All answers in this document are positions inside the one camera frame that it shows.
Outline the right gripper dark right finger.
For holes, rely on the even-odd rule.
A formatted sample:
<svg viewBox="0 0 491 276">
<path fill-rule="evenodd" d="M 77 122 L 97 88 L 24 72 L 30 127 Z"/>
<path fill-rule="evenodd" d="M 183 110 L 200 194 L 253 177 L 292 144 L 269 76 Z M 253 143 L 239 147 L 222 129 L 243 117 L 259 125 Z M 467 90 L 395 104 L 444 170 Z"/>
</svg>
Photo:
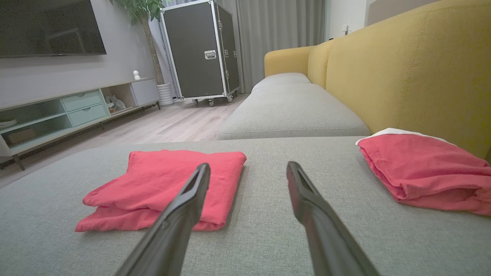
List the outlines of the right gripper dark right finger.
<svg viewBox="0 0 491 276">
<path fill-rule="evenodd" d="M 304 226 L 316 276 L 378 276 L 337 213 L 323 199 L 302 167 L 287 164 L 293 214 Z"/>
</svg>

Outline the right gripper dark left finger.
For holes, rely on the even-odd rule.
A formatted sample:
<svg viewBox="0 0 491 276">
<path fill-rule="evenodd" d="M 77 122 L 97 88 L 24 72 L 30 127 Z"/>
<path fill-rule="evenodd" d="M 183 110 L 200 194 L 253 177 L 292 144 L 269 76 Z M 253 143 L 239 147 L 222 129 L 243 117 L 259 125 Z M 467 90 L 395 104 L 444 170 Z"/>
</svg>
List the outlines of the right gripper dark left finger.
<svg viewBox="0 0 491 276">
<path fill-rule="evenodd" d="M 193 227 L 199 222 L 210 182 L 200 164 L 116 272 L 117 276 L 178 276 Z"/>
</svg>

